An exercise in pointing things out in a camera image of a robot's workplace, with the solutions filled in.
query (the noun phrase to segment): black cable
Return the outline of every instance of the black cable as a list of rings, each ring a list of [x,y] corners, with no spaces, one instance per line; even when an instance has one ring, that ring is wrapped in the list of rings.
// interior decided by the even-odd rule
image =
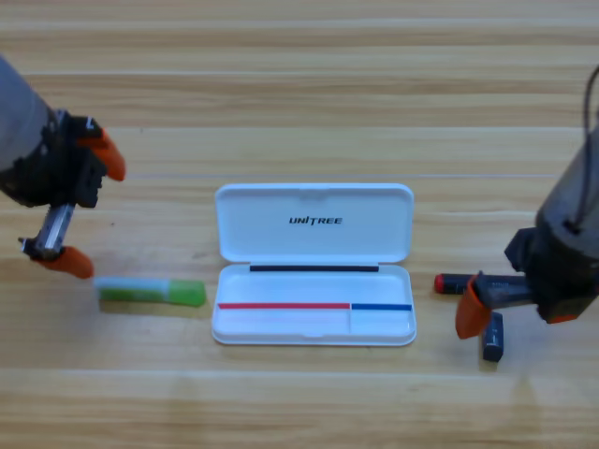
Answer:
[[[580,202],[578,203],[578,211],[576,219],[574,220],[574,228],[578,229],[582,220],[584,220],[585,207],[587,206],[587,200],[589,198],[589,190],[591,189],[591,175],[592,175],[592,139],[591,139],[591,100],[592,100],[592,87],[595,80],[599,76],[599,65],[592,71],[589,80],[587,81],[587,87],[584,93],[584,103],[582,106],[582,131],[584,133],[584,159],[582,164],[584,165],[584,175],[582,178],[582,191],[580,192]]]

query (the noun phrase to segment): green glue stick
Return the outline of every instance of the green glue stick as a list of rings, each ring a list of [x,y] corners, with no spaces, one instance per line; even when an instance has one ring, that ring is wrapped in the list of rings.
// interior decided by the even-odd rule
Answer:
[[[163,302],[199,307],[206,301],[201,281],[143,278],[95,278],[94,287],[104,301]]]

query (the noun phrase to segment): red line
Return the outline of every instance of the red line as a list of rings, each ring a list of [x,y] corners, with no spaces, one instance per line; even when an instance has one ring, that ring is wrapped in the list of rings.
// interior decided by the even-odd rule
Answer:
[[[219,309],[349,309],[345,302],[224,302]]]

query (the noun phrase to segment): blue stripe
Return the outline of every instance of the blue stripe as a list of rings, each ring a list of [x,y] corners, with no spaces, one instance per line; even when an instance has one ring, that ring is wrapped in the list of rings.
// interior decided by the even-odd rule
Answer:
[[[412,305],[354,303],[352,311],[412,311]]]

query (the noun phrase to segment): white plastic case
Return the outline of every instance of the white plastic case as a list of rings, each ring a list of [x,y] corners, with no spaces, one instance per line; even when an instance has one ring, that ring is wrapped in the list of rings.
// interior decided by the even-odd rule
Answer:
[[[414,195],[401,184],[231,184],[216,193],[225,344],[408,344]]]

